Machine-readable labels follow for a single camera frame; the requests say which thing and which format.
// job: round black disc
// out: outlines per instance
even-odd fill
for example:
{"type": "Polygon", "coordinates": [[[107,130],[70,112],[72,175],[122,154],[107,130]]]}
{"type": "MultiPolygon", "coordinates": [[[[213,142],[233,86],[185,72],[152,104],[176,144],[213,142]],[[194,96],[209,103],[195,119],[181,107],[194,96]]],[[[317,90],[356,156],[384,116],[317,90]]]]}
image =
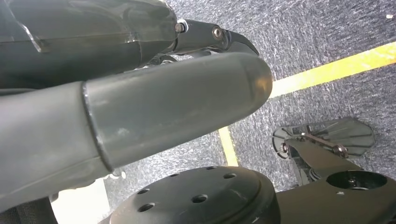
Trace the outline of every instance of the round black disc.
{"type": "Polygon", "coordinates": [[[173,174],[138,191],[111,215],[112,224],[278,224],[274,187],[240,167],[173,174]]]}

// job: yellow line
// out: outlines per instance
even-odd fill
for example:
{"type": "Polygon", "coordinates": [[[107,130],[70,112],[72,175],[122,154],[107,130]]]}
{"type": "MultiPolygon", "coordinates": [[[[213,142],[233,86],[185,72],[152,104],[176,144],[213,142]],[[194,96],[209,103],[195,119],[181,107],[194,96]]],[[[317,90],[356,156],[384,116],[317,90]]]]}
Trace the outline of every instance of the yellow line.
{"type": "Polygon", "coordinates": [[[270,98],[396,63],[396,42],[277,80],[270,98]]]}
{"type": "Polygon", "coordinates": [[[228,127],[219,129],[219,135],[221,144],[223,145],[224,154],[226,155],[226,160],[228,166],[237,167],[238,160],[236,158],[235,150],[233,147],[233,141],[231,140],[230,132],[228,127]]]}

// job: gray carpet floor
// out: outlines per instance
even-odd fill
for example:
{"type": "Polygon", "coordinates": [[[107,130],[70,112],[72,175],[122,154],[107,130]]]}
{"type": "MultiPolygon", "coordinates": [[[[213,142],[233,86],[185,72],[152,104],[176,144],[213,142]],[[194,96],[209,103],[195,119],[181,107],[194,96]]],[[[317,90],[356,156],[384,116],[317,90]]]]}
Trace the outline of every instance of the gray carpet floor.
{"type": "MultiPolygon", "coordinates": [[[[179,18],[217,23],[257,47],[274,80],[396,41],[392,0],[169,0],[179,18]]],[[[290,164],[274,154],[279,126],[351,117],[370,125],[377,144],[356,163],[396,179],[396,65],[367,71],[270,99],[231,125],[241,166],[267,175],[276,190],[296,184],[290,164]]],[[[145,185],[182,170],[226,165],[219,135],[211,133],[122,169],[126,179],[106,179],[113,210],[145,185]]]]}

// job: bolt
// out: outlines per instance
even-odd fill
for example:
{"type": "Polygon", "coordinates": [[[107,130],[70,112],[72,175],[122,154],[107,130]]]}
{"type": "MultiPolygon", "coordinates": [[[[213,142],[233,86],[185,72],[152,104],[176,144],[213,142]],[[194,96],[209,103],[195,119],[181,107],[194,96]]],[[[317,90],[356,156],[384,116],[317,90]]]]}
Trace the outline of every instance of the bolt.
{"type": "Polygon", "coordinates": [[[348,158],[348,149],[344,146],[338,145],[336,146],[336,150],[338,150],[338,155],[342,158],[348,158]]]}
{"type": "Polygon", "coordinates": [[[177,23],[177,24],[175,25],[175,30],[176,30],[176,32],[178,32],[178,33],[184,33],[184,32],[185,32],[184,24],[182,24],[182,23],[177,23]]]}
{"type": "Polygon", "coordinates": [[[282,143],[282,144],[281,144],[281,150],[282,150],[284,153],[287,153],[287,152],[289,151],[289,146],[286,145],[286,143],[282,143]]]}
{"type": "Polygon", "coordinates": [[[212,35],[216,41],[220,41],[221,39],[223,39],[223,31],[221,30],[220,27],[217,26],[213,27],[212,35]]]}
{"type": "Polygon", "coordinates": [[[355,180],[355,179],[350,179],[350,180],[348,180],[348,183],[349,183],[351,186],[356,186],[356,180],[355,180]]]}

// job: hole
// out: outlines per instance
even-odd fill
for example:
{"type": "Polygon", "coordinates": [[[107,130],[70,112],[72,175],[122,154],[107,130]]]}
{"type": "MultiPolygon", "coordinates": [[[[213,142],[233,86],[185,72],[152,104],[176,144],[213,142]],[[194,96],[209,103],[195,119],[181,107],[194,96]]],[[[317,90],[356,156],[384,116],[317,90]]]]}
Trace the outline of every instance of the hole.
{"type": "Polygon", "coordinates": [[[326,182],[330,185],[349,190],[371,190],[384,186],[388,179],[381,174],[368,171],[344,171],[330,175],[326,182]]]}
{"type": "Polygon", "coordinates": [[[224,179],[230,179],[230,178],[236,177],[236,174],[226,174],[223,177],[224,177],[224,179]]]}
{"type": "Polygon", "coordinates": [[[137,211],[138,212],[147,211],[147,210],[151,209],[152,207],[154,207],[154,205],[155,205],[154,203],[145,204],[145,205],[141,206],[137,211]]]}
{"type": "Polygon", "coordinates": [[[193,203],[202,203],[208,199],[208,195],[197,195],[191,199],[193,203]]]}
{"type": "Polygon", "coordinates": [[[150,189],[146,188],[146,189],[140,190],[139,192],[137,192],[137,194],[141,195],[141,194],[144,194],[144,193],[148,192],[149,190],[150,189]]]}

